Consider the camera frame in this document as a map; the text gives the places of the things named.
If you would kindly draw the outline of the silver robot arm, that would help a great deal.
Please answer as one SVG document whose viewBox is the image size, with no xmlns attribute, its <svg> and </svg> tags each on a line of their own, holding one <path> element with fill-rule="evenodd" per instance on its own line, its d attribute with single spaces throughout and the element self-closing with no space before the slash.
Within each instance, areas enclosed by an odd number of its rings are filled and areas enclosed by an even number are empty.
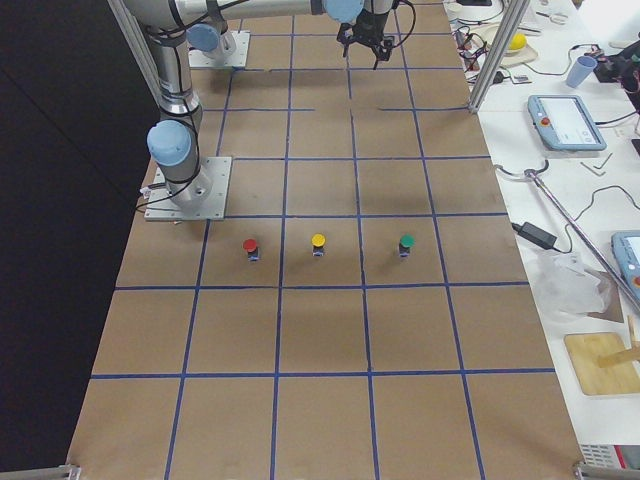
<svg viewBox="0 0 640 480">
<path fill-rule="evenodd" d="M 187 30 L 190 45 L 205 57 L 216 63 L 224 63 L 236 51 L 236 41 L 232 33 L 221 33 L 214 26 L 200 23 Z"/>
<path fill-rule="evenodd" d="M 214 218 L 209 201 L 220 182 L 199 151 L 202 105 L 191 81 L 189 50 L 224 62 L 236 51 L 231 20 L 327 15 L 338 42 L 369 48 L 377 62 L 395 47 L 384 28 L 395 1 L 112 1 L 109 4 L 159 108 L 147 135 L 150 155 L 164 176 L 157 200 L 144 205 L 169 219 Z"/>
</svg>

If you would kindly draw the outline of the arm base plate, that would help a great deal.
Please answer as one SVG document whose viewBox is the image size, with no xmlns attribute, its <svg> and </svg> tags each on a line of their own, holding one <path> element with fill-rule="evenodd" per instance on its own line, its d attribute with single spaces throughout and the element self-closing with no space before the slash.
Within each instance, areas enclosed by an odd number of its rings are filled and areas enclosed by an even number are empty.
<svg viewBox="0 0 640 480">
<path fill-rule="evenodd" d="M 231 157 L 206 157 L 200 161 L 200 171 L 189 186 L 173 198 L 180 185 L 167 184 L 161 169 L 156 168 L 154 182 L 161 185 L 150 192 L 144 207 L 147 221 L 223 220 L 232 169 Z"/>
<path fill-rule="evenodd" d="M 227 30 L 219 33 L 204 25 L 187 32 L 191 69 L 244 69 L 250 42 L 249 31 Z"/>
</svg>

